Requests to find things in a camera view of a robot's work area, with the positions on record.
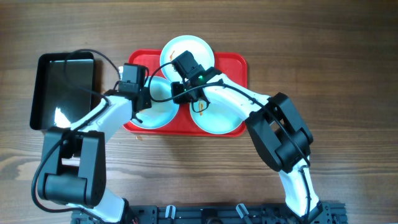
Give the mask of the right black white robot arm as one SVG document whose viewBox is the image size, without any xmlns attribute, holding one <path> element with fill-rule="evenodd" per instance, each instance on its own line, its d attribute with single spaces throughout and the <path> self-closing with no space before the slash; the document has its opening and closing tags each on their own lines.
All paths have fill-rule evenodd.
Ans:
<svg viewBox="0 0 398 224">
<path fill-rule="evenodd" d="M 290 98 L 255 93 L 213 67 L 176 71 L 191 99 L 224 106 L 245 122 L 260 158 L 279 174 L 286 205 L 302 221 L 311 222 L 319 213 L 309 172 L 313 136 Z"/>
</svg>

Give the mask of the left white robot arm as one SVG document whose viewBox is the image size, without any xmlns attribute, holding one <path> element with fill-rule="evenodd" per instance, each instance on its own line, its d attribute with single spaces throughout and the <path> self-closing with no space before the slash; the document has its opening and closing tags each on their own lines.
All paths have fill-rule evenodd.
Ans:
<svg viewBox="0 0 398 224">
<path fill-rule="evenodd" d="M 106 188 L 106 142 L 136 114 L 151 107 L 148 87 L 109 90 L 101 103 L 69 128 L 52 127 L 44 137 L 31 197 L 63 205 L 60 212 L 82 213 L 100 223 L 137 223 L 126 199 Z"/>
</svg>

